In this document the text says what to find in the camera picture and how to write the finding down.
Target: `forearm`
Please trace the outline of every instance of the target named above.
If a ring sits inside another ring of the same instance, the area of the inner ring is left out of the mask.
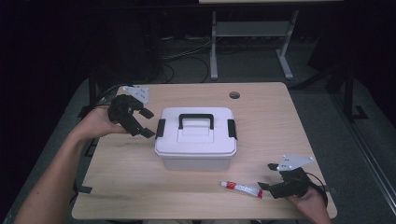
[[[27,196],[15,223],[63,223],[76,178],[83,139],[69,134]]]

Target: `dark floor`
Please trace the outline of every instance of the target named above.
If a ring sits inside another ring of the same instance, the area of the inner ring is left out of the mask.
[[[189,41],[170,39],[165,42],[165,53],[176,54],[201,46],[206,41],[207,39]],[[250,38],[219,46],[219,79],[216,82],[277,81],[293,86],[318,72],[307,65],[316,42],[293,41],[290,44],[287,59],[294,74],[294,80],[286,80],[275,53],[279,43],[281,39]],[[210,77],[206,77],[208,62],[208,52],[166,62],[165,75],[159,76],[153,83],[213,82]],[[373,165],[364,156],[367,154],[365,149],[369,148],[389,183],[396,186],[395,127],[389,123],[376,106],[370,93],[358,81],[355,81],[354,105],[360,105],[369,119],[350,123],[346,120],[340,106],[343,101],[343,92],[329,94],[325,91],[326,84],[327,78],[323,78],[303,90],[290,91],[290,95],[322,173],[332,190],[332,197],[338,210],[333,223],[396,223],[395,213],[384,196],[384,190],[373,175],[374,172],[371,169]],[[27,192],[49,164],[68,132],[78,123],[79,110],[89,102],[88,93],[88,82],[85,81],[66,108],[5,223],[12,223],[13,215],[17,213]],[[81,160],[78,183],[82,182],[89,163],[90,158],[84,157]],[[69,216],[67,223],[108,222],[74,220]],[[295,223],[295,221],[279,220],[274,223]]]

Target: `storage box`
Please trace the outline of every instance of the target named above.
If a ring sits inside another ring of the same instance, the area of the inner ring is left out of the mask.
[[[233,112],[226,107],[165,108],[155,151],[169,170],[228,170],[236,153]]]

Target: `human hand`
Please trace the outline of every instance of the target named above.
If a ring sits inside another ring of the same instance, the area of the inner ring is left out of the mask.
[[[311,222],[318,224],[332,223],[327,212],[323,198],[315,189],[308,187],[306,194],[301,197],[290,196],[286,198],[294,204]]]
[[[81,140],[103,137],[110,133],[128,133],[120,125],[111,122],[107,114],[108,106],[97,106],[70,133]]]

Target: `toothpaste tube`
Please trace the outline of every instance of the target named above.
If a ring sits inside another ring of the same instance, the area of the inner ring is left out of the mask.
[[[245,192],[252,196],[263,199],[262,189],[260,189],[260,188],[236,184],[231,181],[221,181],[221,185],[227,189],[236,189],[238,191]]]

